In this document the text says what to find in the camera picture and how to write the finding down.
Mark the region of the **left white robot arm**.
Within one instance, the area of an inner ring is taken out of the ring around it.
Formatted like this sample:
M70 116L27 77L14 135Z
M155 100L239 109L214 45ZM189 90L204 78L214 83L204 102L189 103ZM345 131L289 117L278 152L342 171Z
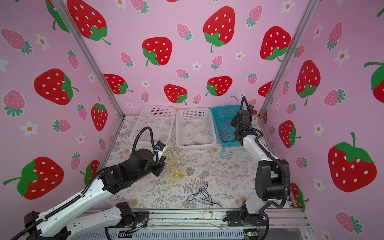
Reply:
M131 187L149 174L159 176L165 166L167 146L155 143L151 127L144 127L136 136L128 160L95 172L83 190L59 205L24 218L25 228L13 239L28 234L29 240L73 240L101 228L122 228L133 225L137 231L142 224L127 202L88 217L81 217L95 204Z

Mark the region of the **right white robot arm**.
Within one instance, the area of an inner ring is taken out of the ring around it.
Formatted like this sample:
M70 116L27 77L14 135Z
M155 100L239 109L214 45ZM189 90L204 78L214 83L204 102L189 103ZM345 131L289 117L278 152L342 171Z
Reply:
M267 221L265 210L270 206L282 209L290 195L290 166L286 160L278 159L260 142L263 133L251 127L252 112L239 110L231 121L235 127L234 135L242 147L258 160L255 177L255 193L242 204L234 214L227 212L223 219L229 226L243 224L251 226Z

